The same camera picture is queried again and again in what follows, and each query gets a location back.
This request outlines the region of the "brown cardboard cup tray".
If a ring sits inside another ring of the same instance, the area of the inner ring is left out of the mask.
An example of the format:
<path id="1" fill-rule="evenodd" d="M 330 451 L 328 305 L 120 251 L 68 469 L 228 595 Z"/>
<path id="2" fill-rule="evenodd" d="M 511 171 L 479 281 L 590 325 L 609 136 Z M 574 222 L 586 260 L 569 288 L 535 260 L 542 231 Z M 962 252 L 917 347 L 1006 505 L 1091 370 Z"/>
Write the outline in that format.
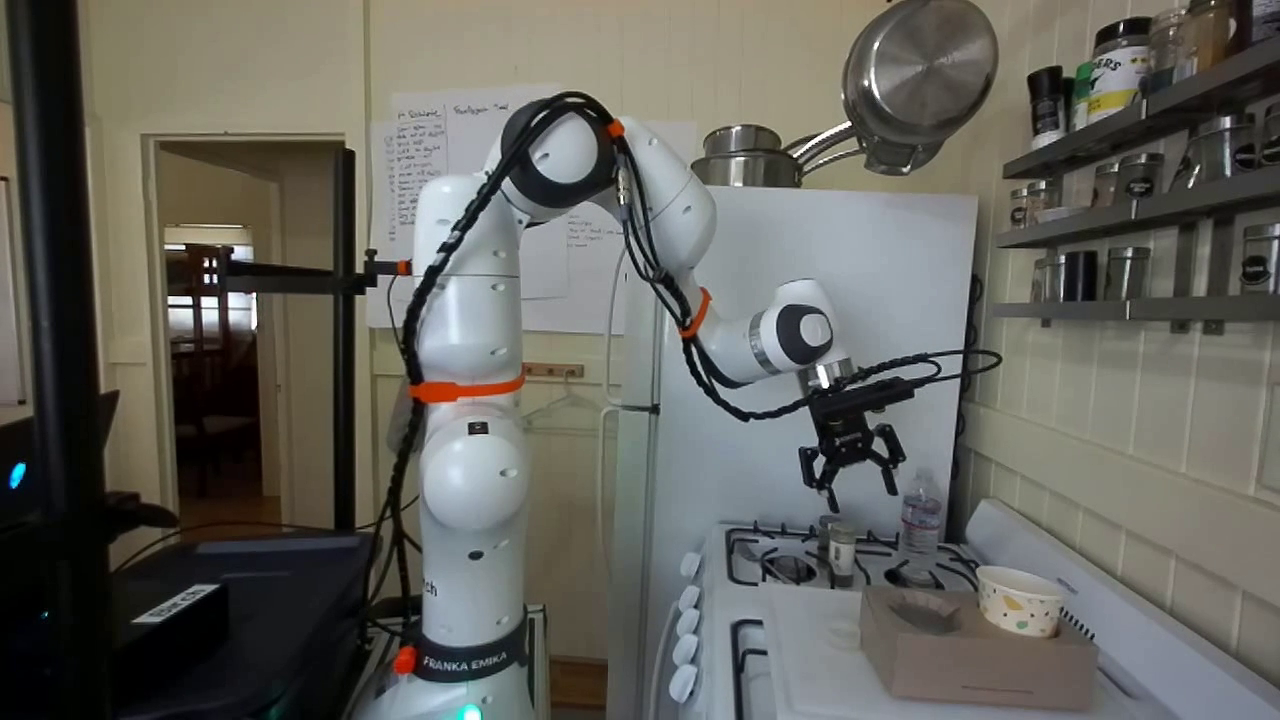
<path id="1" fill-rule="evenodd" d="M 978 593 L 872 587 L 860 647 L 890 696 L 938 703 L 1084 712 L 1094 706 L 1098 650 L 1061 618 L 1041 639 L 1005 632 Z"/>

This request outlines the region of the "white tub with black lid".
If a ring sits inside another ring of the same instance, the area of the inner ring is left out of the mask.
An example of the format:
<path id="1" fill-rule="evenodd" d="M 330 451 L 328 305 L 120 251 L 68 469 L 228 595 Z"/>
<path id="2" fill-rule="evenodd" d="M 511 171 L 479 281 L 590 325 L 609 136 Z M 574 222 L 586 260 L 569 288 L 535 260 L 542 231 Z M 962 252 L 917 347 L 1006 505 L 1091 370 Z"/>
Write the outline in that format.
<path id="1" fill-rule="evenodd" d="M 1076 68 L 1071 96 L 1071 128 L 1129 108 L 1149 73 L 1149 33 L 1153 19 L 1134 15 L 1094 33 L 1092 58 Z"/>

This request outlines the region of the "dotted paper cup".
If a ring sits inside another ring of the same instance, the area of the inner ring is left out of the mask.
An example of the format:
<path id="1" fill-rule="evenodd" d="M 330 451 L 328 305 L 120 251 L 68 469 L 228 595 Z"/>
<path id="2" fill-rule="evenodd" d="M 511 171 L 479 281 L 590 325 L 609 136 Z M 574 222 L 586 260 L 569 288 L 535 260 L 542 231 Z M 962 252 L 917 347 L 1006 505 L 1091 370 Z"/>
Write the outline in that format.
<path id="1" fill-rule="evenodd" d="M 1036 574 L 983 565 L 975 570 L 978 606 L 984 619 L 1005 632 L 1048 639 L 1059 633 L 1061 588 Z"/>

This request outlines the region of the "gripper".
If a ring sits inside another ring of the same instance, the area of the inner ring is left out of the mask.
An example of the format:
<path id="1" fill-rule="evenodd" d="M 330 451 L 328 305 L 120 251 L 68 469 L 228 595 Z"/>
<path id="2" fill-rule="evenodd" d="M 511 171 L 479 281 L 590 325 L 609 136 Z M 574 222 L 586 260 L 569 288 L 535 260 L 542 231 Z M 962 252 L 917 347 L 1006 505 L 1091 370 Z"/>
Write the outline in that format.
<path id="1" fill-rule="evenodd" d="M 815 491 L 827 503 L 831 514 L 840 514 L 835 479 L 844 468 L 870 462 L 879 469 L 879 477 L 888 496 L 899 497 L 897 470 L 906 460 L 896 429 L 891 424 L 872 427 L 867 414 L 883 413 L 882 407 L 814 406 L 814 428 L 818 446 L 797 450 L 803 484 Z"/>

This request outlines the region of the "black capped spice bottle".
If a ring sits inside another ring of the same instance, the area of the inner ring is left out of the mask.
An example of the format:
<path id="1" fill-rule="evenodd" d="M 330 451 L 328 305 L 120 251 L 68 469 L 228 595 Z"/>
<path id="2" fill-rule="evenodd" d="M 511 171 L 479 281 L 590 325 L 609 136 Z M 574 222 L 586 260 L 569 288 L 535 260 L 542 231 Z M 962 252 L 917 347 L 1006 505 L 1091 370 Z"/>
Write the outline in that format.
<path id="1" fill-rule="evenodd" d="M 1030 150 L 1043 149 L 1068 133 L 1064 70 L 1043 67 L 1027 76 L 1030 104 Z"/>

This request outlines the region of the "row of glass jars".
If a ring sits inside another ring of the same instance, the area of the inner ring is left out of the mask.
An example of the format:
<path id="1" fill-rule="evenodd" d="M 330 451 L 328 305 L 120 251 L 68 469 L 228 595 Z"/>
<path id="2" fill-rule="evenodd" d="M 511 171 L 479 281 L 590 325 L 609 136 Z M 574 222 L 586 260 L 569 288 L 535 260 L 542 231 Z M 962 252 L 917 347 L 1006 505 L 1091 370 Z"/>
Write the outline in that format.
<path id="1" fill-rule="evenodd" d="M 1149 90 L 1158 91 L 1280 37 L 1280 0 L 1187 0 L 1149 31 Z"/>

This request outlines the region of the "black case with label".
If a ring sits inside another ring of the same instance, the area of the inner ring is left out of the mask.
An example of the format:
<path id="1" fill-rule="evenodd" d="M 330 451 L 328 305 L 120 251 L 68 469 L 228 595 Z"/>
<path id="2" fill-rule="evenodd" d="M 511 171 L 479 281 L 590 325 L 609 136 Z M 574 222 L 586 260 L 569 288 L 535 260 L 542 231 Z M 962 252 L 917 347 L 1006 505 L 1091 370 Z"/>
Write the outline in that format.
<path id="1" fill-rule="evenodd" d="M 358 642 L 367 533 L 175 544 L 116 574 L 118 720 L 340 720 Z"/>

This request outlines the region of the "row of small spice tins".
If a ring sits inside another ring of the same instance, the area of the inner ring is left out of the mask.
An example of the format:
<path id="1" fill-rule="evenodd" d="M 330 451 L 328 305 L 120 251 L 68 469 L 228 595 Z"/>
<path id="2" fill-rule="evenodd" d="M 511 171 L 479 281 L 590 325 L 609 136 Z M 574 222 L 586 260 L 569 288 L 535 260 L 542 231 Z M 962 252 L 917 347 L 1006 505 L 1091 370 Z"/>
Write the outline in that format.
<path id="1" fill-rule="evenodd" d="M 1007 179 L 1092 170 L 1091 202 L 1028 220 L 1012 246 L 1050 246 L 1280 208 L 1280 102 L 1252 113 L 1157 114 L 1148 102 L 1006 164 Z"/>
<path id="2" fill-rule="evenodd" d="M 1116 246 L 1103 255 L 1074 250 L 1039 260 L 1033 270 L 1033 302 L 1120 302 L 1144 299 L 1149 290 L 1149 246 Z M 1242 256 L 1228 283 L 1238 295 L 1280 296 L 1280 222 L 1248 225 Z"/>

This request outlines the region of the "black computer with blue light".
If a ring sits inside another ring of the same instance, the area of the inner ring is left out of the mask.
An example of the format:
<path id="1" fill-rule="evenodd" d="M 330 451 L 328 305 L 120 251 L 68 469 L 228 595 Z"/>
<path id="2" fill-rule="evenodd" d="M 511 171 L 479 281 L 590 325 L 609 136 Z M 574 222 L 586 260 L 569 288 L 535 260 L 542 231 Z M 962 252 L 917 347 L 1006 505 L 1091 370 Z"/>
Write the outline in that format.
<path id="1" fill-rule="evenodd" d="M 37 425 L 32 413 L 0 423 L 0 544 L 33 534 L 47 523 Z"/>

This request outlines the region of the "white refrigerator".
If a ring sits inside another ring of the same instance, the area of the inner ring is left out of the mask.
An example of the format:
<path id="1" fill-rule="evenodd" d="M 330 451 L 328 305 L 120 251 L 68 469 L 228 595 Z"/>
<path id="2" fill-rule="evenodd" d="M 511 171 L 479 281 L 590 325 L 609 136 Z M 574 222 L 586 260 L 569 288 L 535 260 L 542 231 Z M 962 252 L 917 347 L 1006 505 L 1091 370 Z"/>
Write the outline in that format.
<path id="1" fill-rule="evenodd" d="M 855 368 L 965 343 L 980 215 L 970 193 L 714 187 L 714 238 L 695 270 L 710 320 L 746 331 L 790 281 L 829 300 L 836 346 Z M 744 423 L 689 375 L 680 337 L 646 287 L 626 302 L 608 596 L 607 720 L 643 720 L 657 651 L 687 584 L 686 553 L 710 557 L 723 523 L 804 529 L 827 510 L 803 484 L 806 410 Z"/>

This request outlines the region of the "steel frying pan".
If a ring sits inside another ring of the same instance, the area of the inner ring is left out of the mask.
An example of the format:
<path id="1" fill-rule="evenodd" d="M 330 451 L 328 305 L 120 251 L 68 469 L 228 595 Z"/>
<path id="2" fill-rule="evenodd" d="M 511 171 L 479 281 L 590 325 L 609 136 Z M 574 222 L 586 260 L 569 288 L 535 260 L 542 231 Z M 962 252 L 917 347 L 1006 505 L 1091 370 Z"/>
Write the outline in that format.
<path id="1" fill-rule="evenodd" d="M 909 176 L 980 110 L 995 86 L 998 38 L 972 0 L 899 0 L 856 37 L 844 63 L 846 122 L 795 151 L 804 167 L 854 140 L 867 170 Z"/>

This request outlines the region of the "clear plastic water bottle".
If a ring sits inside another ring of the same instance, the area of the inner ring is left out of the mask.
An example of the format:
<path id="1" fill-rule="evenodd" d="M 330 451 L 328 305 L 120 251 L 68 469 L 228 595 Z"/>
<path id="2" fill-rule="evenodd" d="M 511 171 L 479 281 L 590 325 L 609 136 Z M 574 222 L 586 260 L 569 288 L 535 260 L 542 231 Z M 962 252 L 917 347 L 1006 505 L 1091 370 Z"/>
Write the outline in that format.
<path id="1" fill-rule="evenodd" d="M 934 474 L 928 468 L 916 469 L 902 492 L 899 532 L 899 571 L 911 587 L 936 587 L 933 566 L 943 519 L 945 502 Z"/>

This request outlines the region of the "white gas stove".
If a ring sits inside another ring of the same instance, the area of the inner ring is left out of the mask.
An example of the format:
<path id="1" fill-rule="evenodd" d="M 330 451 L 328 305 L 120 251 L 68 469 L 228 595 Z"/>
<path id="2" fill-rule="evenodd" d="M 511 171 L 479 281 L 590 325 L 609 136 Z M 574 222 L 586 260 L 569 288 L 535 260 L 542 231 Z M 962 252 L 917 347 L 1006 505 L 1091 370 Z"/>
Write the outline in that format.
<path id="1" fill-rule="evenodd" d="M 630 712 L 634 720 L 733 720 L 731 623 L 760 619 L 764 623 L 764 585 L 744 587 L 726 575 L 723 529 L 726 527 L 777 527 L 759 521 L 721 523 L 705 529 L 687 550 L 667 564 L 667 589 L 655 602 L 655 646 L 643 679 L 643 697 Z M 1080 555 L 1034 527 L 1006 505 L 984 500 L 972 520 L 972 530 L 960 543 L 980 566 L 1012 568 L 1056 583 L 1065 600 L 1061 619 L 1092 641 L 1101 652 L 1103 673 L 1119 685 L 1157 700 L 1176 720 L 1280 720 L 1280 689 L 1247 670 L 1236 660 L 1198 637 L 1138 594 L 1107 577 Z M 678 574 L 686 552 L 701 553 L 695 580 Z M 863 592 L 858 568 L 854 588 L 823 591 Z M 671 657 L 677 641 L 677 598 L 685 585 L 701 588 L 700 638 L 695 664 L 698 684 L 684 705 L 668 697 L 667 688 L 677 667 Z M 751 720 L 778 720 L 769 657 L 748 664 L 748 711 Z"/>

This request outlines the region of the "steel pot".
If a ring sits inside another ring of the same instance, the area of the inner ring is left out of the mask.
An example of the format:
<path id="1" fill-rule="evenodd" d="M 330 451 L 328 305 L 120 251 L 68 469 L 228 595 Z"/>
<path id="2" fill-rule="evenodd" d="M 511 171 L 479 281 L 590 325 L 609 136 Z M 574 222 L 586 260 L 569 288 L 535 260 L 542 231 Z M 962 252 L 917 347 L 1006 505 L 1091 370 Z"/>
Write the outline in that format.
<path id="1" fill-rule="evenodd" d="M 708 133 L 690 169 L 707 186 L 800 188 L 810 174 L 864 152 L 847 122 L 787 143 L 765 126 L 739 124 Z"/>

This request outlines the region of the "white chopping board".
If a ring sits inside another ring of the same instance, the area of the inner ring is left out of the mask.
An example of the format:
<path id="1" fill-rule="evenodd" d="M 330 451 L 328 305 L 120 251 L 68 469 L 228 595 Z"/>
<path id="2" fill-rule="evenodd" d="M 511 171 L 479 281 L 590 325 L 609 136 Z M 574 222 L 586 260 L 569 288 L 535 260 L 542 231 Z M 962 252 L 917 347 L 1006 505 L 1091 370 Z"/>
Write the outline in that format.
<path id="1" fill-rule="evenodd" d="M 861 593 L 764 585 L 765 638 L 778 720 L 1176 720 L 1157 700 L 1103 673 L 1084 712 L 900 700 L 860 647 Z"/>

